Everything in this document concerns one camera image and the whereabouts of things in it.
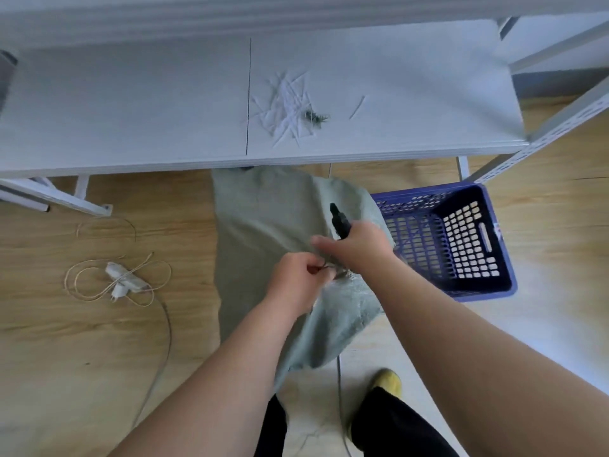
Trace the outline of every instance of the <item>wooden floor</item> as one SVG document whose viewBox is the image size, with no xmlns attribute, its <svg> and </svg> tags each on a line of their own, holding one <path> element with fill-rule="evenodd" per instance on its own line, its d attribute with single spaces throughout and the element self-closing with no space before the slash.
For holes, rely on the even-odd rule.
<svg viewBox="0 0 609 457">
<path fill-rule="evenodd" d="M 536 127 L 560 103 L 531 105 Z M 495 325 L 609 392 L 609 113 L 595 117 L 488 184 L 520 289 L 506 300 L 469 306 Z M 488 158 L 474 158 L 479 166 Z M 308 166 L 326 176 L 328 165 Z M 332 175 L 393 191 L 454 182 L 453 159 L 334 164 Z M 57 179 L 68 187 L 74 180 Z M 94 176 L 89 199 L 114 204 L 120 220 L 87 222 L 53 207 L 48 214 L 0 203 L 0 454 L 103 456 L 128 432 L 166 348 L 159 306 L 66 296 L 65 271 L 92 258 L 150 251 L 171 264 L 159 291 L 174 329 L 169 365 L 149 412 L 218 343 L 219 299 L 213 285 L 216 231 L 206 170 Z M 162 267 L 146 268 L 150 283 Z M 88 288 L 103 277 L 89 280 Z M 345 408 L 352 411 L 376 368 L 398 370 L 405 399 L 458 447 L 384 317 L 342 356 Z M 291 421 L 285 455 L 343 456 L 336 367 L 288 377 L 281 392 Z"/>
</svg>

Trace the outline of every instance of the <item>upper shelf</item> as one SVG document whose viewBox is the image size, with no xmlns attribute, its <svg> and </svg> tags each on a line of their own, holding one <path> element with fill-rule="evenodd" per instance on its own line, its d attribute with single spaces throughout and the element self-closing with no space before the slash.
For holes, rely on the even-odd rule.
<svg viewBox="0 0 609 457">
<path fill-rule="evenodd" d="M 609 0 L 3 0 L 0 49 L 609 10 Z"/>
<path fill-rule="evenodd" d="M 493 21 L 462 21 L 31 50 L 0 114 L 0 176 L 516 152 L 498 42 Z M 330 122 L 273 147 L 248 96 L 264 106 L 269 80 L 304 72 Z"/>
</svg>

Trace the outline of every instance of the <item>small green plant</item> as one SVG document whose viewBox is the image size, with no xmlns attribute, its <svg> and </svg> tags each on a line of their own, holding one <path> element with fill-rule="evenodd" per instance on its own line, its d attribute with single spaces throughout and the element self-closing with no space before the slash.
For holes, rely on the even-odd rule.
<svg viewBox="0 0 609 457">
<path fill-rule="evenodd" d="M 327 122 L 329 118 L 329 115 L 317 114 L 312 108 L 307 109 L 304 113 L 304 119 L 317 128 L 321 128 L 322 123 Z"/>
</svg>

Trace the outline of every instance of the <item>hand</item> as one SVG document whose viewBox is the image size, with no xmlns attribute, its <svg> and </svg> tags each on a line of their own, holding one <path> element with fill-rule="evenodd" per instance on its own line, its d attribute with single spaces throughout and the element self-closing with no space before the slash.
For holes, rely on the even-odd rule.
<svg viewBox="0 0 609 457">
<path fill-rule="evenodd" d="M 308 313 L 322 287 L 334 279 L 334 268 L 323 268 L 324 259 L 313 253 L 286 253 L 275 265 L 266 300 L 293 311 L 294 318 Z"/>
<path fill-rule="evenodd" d="M 353 221 L 346 239 L 335 241 L 328 237 L 313 236 L 311 244 L 319 251 L 334 256 L 358 274 L 364 273 L 366 266 L 376 266 L 378 259 L 395 257 L 385 232 L 367 221 Z"/>
</svg>

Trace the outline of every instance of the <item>cloth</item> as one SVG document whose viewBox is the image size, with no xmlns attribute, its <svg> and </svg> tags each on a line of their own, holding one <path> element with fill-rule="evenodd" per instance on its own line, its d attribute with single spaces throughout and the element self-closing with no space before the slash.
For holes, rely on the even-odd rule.
<svg viewBox="0 0 609 457">
<path fill-rule="evenodd" d="M 277 396 L 269 402 L 255 457 L 281 457 L 287 421 Z M 383 388 L 364 398 L 351 423 L 351 437 L 364 457 L 408 455 L 458 457 L 446 439 L 421 415 Z"/>
<path fill-rule="evenodd" d="M 212 177 L 221 341 L 264 298 L 273 267 L 285 253 L 317 253 L 310 245 L 312 235 L 339 238 L 332 227 L 330 203 L 351 221 L 375 222 L 393 243 L 369 193 L 345 181 L 286 167 L 217 169 Z M 288 335 L 275 390 L 288 371 L 318 368 L 333 360 L 380 312 L 377 298 L 360 275 L 348 273 L 332 281 Z"/>
</svg>

